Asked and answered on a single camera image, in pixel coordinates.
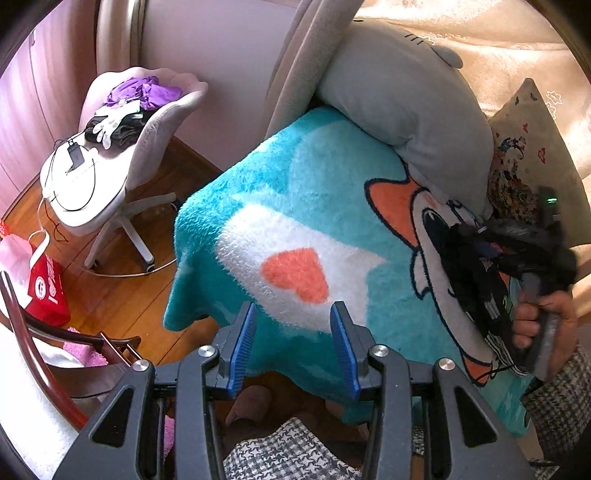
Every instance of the human hand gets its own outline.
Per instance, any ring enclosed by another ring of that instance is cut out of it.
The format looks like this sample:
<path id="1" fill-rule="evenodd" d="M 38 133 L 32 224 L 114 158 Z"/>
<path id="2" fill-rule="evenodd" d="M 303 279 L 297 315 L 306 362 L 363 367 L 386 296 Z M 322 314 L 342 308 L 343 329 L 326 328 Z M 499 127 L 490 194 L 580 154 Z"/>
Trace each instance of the human hand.
<path id="1" fill-rule="evenodd" d="M 574 309 L 573 299 L 565 291 L 555 291 L 547 297 L 540 297 L 538 304 L 520 303 L 515 310 L 513 322 L 513 343 L 517 348 L 529 348 L 533 338 L 540 332 L 537 322 L 540 309 L 555 312 L 560 316 L 560 324 L 556 331 L 554 352 L 548 365 L 547 381 L 552 380 L 574 353 L 577 346 L 577 330 L 579 321 Z"/>

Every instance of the silver bolt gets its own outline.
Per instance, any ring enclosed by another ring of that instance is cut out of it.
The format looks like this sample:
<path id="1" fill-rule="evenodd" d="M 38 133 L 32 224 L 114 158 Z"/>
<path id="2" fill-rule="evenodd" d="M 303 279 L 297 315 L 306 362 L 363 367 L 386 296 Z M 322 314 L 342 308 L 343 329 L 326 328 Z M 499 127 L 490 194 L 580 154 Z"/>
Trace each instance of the silver bolt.
<path id="1" fill-rule="evenodd" d="M 375 356 L 386 356 L 390 353 L 390 349 L 385 345 L 374 345 L 371 352 Z"/>
<path id="2" fill-rule="evenodd" d="M 456 367 L 456 363 L 451 358 L 440 358 L 437 364 L 441 370 L 445 370 L 446 372 L 449 372 Z"/>
<path id="3" fill-rule="evenodd" d="M 216 352 L 216 348 L 211 345 L 200 346 L 199 350 L 197 351 L 197 353 L 199 353 L 200 356 L 204 356 L 204 357 L 213 356 L 213 354 L 215 352 Z"/>
<path id="4" fill-rule="evenodd" d="M 145 372 L 150 366 L 150 362 L 142 358 L 141 360 L 135 361 L 132 366 L 136 372 Z"/>

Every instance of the floral pillow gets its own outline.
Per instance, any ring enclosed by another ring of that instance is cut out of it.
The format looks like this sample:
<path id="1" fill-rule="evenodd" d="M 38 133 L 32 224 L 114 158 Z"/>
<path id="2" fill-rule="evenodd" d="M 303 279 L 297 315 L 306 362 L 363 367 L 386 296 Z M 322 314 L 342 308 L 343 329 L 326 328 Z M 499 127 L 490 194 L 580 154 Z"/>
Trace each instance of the floral pillow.
<path id="1" fill-rule="evenodd" d="M 583 182 L 532 79 L 525 79 L 489 125 L 495 140 L 488 179 L 493 216 L 534 223 L 537 187 L 552 187 L 568 246 L 591 243 Z"/>

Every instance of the fluffy blanket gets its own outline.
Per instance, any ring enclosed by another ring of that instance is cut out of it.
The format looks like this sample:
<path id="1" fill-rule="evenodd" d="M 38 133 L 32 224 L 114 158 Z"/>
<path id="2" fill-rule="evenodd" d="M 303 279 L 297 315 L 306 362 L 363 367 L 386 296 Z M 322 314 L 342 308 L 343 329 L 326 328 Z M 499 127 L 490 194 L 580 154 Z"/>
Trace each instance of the fluffy blanket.
<path id="1" fill-rule="evenodd" d="M 332 108 L 313 110 L 181 208 L 164 326 L 180 330 L 207 315 L 227 325 L 254 301 L 249 373 L 276 370 L 346 403 L 329 325 L 330 306 L 343 300 L 355 323 L 407 359 L 454 359 L 521 434 L 530 379 L 487 375 L 498 358 L 441 268 L 437 248 L 458 222 L 475 219 L 458 203 L 437 203 L 391 147 Z M 368 414 L 350 408 L 348 420 Z"/>

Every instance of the sleeve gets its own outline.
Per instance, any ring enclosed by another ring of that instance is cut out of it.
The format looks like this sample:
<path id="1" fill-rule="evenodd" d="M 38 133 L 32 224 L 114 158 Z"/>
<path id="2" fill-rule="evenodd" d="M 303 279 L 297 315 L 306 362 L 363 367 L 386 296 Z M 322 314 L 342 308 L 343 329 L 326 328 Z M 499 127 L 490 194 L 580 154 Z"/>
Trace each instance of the sleeve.
<path id="1" fill-rule="evenodd" d="M 544 458 L 559 461 L 572 451 L 591 420 L 591 363 L 577 346 L 556 377 L 534 381 L 521 399 L 531 415 Z"/>

